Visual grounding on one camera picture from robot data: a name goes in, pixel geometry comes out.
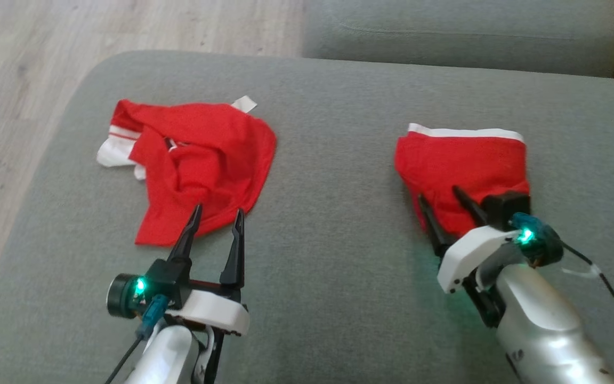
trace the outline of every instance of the gray fabric surface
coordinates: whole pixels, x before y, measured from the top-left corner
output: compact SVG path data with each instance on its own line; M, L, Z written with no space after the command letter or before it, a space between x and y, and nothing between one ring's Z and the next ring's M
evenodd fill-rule
M311 0L307 58L614 74L614 0Z
M107 314L107 288L168 250L133 245L144 185L94 160L115 102L244 94L278 148L246 221L251 331L225 341L220 382L515 382L468 297L436 282L392 164L409 122L522 133L534 210L614 282L614 80L126 53L96 67L71 100L0 261L0 383L103 382L134 337L137 321ZM217 279L229 245L228 229L199 239L192 276ZM584 268L572 256L562 265ZM543 273L614 367L614 301L602 284Z

